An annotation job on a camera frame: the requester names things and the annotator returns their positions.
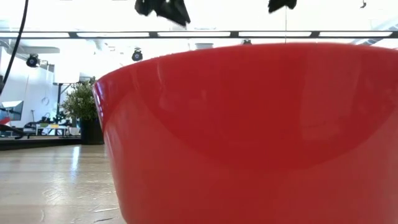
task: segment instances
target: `wooden floor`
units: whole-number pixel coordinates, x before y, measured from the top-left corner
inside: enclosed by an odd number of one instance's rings
[[[104,147],[0,151],[0,223],[125,223]]]

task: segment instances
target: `potted plant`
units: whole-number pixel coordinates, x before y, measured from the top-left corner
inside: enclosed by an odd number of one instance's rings
[[[103,133],[93,96],[95,78],[72,84],[73,91],[67,93],[67,99],[61,104],[72,119],[80,120],[82,144],[104,144]]]

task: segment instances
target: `cable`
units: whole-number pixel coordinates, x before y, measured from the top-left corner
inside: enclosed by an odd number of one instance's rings
[[[10,75],[10,72],[11,72],[12,64],[14,63],[15,56],[17,55],[19,42],[21,41],[22,33],[23,33],[24,27],[25,27],[28,4],[29,4],[29,0],[25,0],[25,8],[24,8],[24,13],[22,15],[21,26],[19,27],[18,37],[17,37],[17,40],[15,41],[14,49],[12,50],[12,54],[11,54],[10,62],[8,63],[6,74],[4,75],[3,86],[6,85],[8,76]]]

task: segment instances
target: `black planter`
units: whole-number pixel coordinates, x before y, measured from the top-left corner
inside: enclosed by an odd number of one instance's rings
[[[80,120],[81,144],[83,145],[101,145],[104,144],[100,121]]]

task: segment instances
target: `red bowl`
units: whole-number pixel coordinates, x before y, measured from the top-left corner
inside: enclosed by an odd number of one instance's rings
[[[398,52],[244,45],[126,66],[94,93],[133,224],[395,223]]]

